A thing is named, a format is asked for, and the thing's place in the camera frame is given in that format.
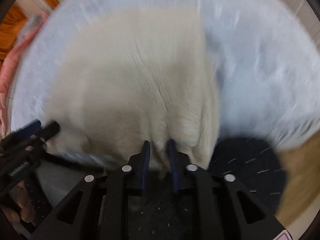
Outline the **left hand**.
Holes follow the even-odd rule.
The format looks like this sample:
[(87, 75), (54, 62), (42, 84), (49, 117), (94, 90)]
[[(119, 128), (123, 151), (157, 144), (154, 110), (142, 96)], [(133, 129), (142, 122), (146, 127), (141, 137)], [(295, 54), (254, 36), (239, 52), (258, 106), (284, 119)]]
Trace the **left hand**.
[(18, 182), (17, 185), (7, 193), (10, 200), (2, 206), (10, 222), (19, 222), (22, 220), (29, 223), (34, 220), (34, 210), (25, 185), (25, 178)]

